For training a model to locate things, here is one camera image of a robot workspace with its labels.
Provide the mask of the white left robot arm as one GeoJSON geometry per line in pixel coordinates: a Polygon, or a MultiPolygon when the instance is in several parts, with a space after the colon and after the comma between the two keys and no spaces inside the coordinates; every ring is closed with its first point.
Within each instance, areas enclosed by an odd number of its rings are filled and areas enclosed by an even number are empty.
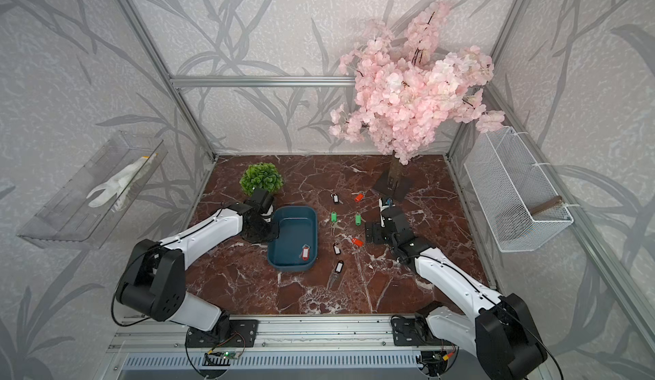
{"type": "Polygon", "coordinates": [[[257,188],[245,202],[218,209],[181,233],[160,241],[138,242],[113,301],[146,319],[186,325],[223,341],[230,336],[230,314],[188,293],[186,271],[197,259],[236,236],[254,244],[273,240],[279,231],[272,223],[273,200],[271,192],[257,188]]]}

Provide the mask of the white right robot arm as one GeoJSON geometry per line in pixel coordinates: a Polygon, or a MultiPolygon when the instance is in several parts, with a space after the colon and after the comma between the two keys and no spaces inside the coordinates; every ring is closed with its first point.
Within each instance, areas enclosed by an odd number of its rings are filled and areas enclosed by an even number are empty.
{"type": "Polygon", "coordinates": [[[532,314],[515,294],[503,296],[457,267],[440,249],[416,235],[401,208],[380,208],[380,219],[366,226],[375,244],[385,244],[398,263],[438,288],[457,307],[430,303],[413,317],[390,319],[394,343],[422,351],[417,363],[440,377],[461,351],[477,358],[490,379],[526,379],[549,358],[532,314]]]}

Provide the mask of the teal plastic storage tray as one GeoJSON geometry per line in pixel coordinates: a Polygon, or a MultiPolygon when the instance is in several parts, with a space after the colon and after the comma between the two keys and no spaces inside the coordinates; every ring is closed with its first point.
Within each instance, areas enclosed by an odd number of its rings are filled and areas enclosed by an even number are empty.
{"type": "Polygon", "coordinates": [[[277,209],[272,221],[279,226],[279,236],[268,243],[269,264],[281,272],[299,273],[311,269],[318,256],[317,213],[309,206],[286,206],[277,209]],[[310,246],[310,260],[300,259],[302,247],[310,246]]]}

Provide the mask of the green ball potted plant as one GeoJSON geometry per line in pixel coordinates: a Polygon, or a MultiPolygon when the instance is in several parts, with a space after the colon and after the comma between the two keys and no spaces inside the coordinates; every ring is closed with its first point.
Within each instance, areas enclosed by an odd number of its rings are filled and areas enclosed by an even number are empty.
{"type": "Polygon", "coordinates": [[[256,163],[248,166],[240,179],[240,185],[247,196],[252,196],[258,188],[270,193],[278,192],[284,181],[273,163],[256,163]]]}

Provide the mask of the brown tree trunk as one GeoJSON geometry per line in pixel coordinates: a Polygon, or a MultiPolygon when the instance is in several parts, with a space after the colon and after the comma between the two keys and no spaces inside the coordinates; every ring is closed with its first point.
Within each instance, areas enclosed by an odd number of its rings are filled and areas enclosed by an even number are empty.
{"type": "Polygon", "coordinates": [[[395,191],[403,179],[403,165],[398,157],[392,156],[387,176],[387,188],[395,191]]]}

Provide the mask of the small green circuit board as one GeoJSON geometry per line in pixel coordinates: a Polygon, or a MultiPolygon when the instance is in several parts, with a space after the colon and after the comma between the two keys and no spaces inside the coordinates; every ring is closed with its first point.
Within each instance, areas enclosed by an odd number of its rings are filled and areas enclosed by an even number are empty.
{"type": "Polygon", "coordinates": [[[220,350],[210,350],[205,354],[207,361],[211,361],[213,364],[225,364],[227,361],[235,361],[242,357],[242,351],[220,351],[220,350]]]}

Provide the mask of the white glove on shelf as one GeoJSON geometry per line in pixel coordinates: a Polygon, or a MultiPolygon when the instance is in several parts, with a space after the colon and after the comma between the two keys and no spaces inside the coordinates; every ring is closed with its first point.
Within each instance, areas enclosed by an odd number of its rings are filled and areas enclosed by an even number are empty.
{"type": "Polygon", "coordinates": [[[111,207],[113,213],[119,213],[128,207],[129,199],[136,197],[136,188],[146,178],[155,163],[157,153],[151,156],[142,156],[135,162],[128,164],[106,182],[98,185],[87,195],[87,199],[99,192],[99,195],[88,203],[90,208],[99,208],[114,200],[111,207]]]}

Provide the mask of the pink blossom tree crown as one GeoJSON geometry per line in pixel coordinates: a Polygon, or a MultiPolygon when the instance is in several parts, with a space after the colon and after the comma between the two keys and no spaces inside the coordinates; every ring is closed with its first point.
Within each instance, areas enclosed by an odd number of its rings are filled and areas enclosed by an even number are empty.
{"type": "Polygon", "coordinates": [[[406,165],[433,143],[445,122],[473,122],[481,133],[503,127],[504,112],[490,111],[483,102],[484,86],[494,76],[492,57],[477,46],[442,58],[436,54],[449,14],[448,3],[431,3],[409,22],[401,45],[394,45],[384,22],[370,22],[366,44],[339,60],[340,73],[355,76],[358,108],[332,110],[332,136],[349,142],[369,138],[378,152],[406,165]]]}

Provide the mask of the brown stick in basket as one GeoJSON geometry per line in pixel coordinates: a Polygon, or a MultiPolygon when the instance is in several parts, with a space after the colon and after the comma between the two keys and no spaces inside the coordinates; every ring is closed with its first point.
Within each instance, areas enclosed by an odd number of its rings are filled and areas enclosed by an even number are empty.
{"type": "Polygon", "coordinates": [[[538,214],[541,214],[544,211],[550,210],[552,208],[555,208],[559,205],[563,204],[563,198],[561,196],[556,196],[553,197],[552,199],[549,199],[548,201],[537,205],[536,207],[530,209],[530,215],[531,216],[536,216],[538,214]]]}

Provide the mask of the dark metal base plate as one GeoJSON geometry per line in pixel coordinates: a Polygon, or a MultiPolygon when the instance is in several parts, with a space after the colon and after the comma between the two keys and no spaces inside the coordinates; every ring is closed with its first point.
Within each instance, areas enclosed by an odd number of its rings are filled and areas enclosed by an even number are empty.
{"type": "Polygon", "coordinates": [[[381,196],[391,198],[394,201],[402,202],[409,193],[414,182],[411,178],[401,175],[392,179],[389,171],[384,171],[373,186],[373,190],[381,196]]]}

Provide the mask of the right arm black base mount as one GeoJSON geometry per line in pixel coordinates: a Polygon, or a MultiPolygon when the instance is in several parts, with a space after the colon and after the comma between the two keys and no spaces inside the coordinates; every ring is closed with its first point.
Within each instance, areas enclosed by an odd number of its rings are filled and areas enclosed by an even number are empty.
{"type": "Polygon", "coordinates": [[[436,337],[431,332],[426,320],[429,313],[439,307],[443,307],[443,303],[434,301],[416,312],[413,317],[392,315],[390,324],[394,345],[416,347],[445,346],[447,342],[436,337]]]}

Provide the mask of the aluminium front rail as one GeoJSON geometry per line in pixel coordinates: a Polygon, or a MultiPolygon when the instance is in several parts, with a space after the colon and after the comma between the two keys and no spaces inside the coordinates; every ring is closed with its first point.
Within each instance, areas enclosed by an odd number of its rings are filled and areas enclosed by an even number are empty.
{"type": "Polygon", "coordinates": [[[234,349],[246,352],[368,352],[459,349],[476,354],[474,327],[467,318],[447,313],[436,318],[437,338],[432,344],[415,335],[402,344],[398,319],[390,315],[237,315],[225,341],[175,323],[147,321],[120,328],[109,353],[163,353],[234,349]]]}

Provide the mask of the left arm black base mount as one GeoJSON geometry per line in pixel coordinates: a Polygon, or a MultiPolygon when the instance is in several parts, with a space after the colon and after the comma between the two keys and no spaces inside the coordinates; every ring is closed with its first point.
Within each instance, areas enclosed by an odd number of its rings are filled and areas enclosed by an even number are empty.
{"type": "Polygon", "coordinates": [[[258,320],[220,320],[208,332],[190,328],[185,346],[190,349],[241,348],[254,346],[259,327],[258,320]]]}

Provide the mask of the aluminium horizontal frame bar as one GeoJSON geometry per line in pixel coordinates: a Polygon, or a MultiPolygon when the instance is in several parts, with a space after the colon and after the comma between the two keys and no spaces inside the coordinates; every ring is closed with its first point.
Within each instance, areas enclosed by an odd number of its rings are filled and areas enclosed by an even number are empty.
{"type": "Polygon", "coordinates": [[[175,88],[354,88],[352,76],[174,76],[175,88]]]}

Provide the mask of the clear acrylic wall shelf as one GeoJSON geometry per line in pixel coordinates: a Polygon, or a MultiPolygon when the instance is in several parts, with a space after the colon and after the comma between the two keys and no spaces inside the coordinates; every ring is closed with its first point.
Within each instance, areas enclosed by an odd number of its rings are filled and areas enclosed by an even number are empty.
{"type": "Polygon", "coordinates": [[[136,188],[136,197],[160,167],[168,151],[160,138],[116,132],[99,151],[68,181],[68,183],[30,219],[17,233],[19,238],[41,249],[95,250],[107,240],[119,224],[128,207],[113,213],[114,203],[90,208],[88,203],[99,195],[87,195],[106,182],[125,166],[142,156],[158,154],[155,163],[142,183],[136,188]]]}

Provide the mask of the aluminium frame post left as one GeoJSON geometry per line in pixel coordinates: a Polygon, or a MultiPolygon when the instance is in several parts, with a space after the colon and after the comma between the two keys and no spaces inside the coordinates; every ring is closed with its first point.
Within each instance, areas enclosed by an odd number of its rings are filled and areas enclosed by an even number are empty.
{"type": "Polygon", "coordinates": [[[172,98],[177,110],[182,115],[183,119],[189,125],[191,132],[193,133],[195,139],[200,144],[201,148],[204,150],[206,155],[210,158],[212,162],[216,161],[216,153],[213,150],[213,147],[206,137],[205,132],[201,129],[201,126],[198,124],[193,113],[188,107],[186,101],[180,94],[179,90],[172,83],[172,76],[170,71],[165,65],[165,61],[160,55],[160,52],[155,46],[155,41],[151,37],[147,26],[143,22],[136,6],[132,0],[115,0],[119,10],[126,18],[128,25],[131,27],[134,35],[136,36],[138,42],[141,44],[143,51],[148,56],[151,64],[155,68],[155,71],[164,84],[165,91],[172,98]]]}

